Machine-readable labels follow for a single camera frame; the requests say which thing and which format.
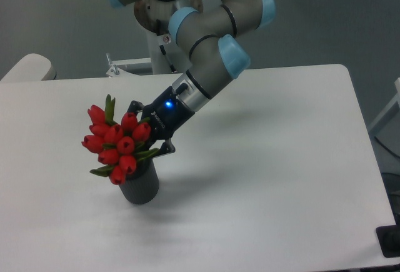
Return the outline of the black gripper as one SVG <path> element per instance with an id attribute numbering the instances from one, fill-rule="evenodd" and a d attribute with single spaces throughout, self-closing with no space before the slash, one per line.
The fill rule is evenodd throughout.
<path id="1" fill-rule="evenodd" d="M 164 140 L 161 146 L 156 148 L 152 158 L 176 152 L 171 138 L 174 132 L 195 113 L 178 99 L 178 94 L 172 86 L 146 106 L 142 102 L 131 101 L 127 112 L 135 114 L 137 119 L 149 118 L 147 123 L 151 127 L 151 133 L 148 146 L 153 145 L 156 141 Z"/>

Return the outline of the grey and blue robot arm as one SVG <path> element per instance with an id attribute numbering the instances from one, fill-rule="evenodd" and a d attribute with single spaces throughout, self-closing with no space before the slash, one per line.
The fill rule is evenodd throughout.
<path id="1" fill-rule="evenodd" d="M 189 0 L 109 0 L 114 7 L 149 3 L 147 15 L 186 55 L 190 67 L 149 105 L 133 101 L 129 112 L 151 127 L 149 139 L 136 150 L 142 157 L 174 152 L 174 132 L 249 67 L 250 58 L 238 44 L 239 35 L 269 24 L 274 0 L 221 0 L 201 12 Z"/>

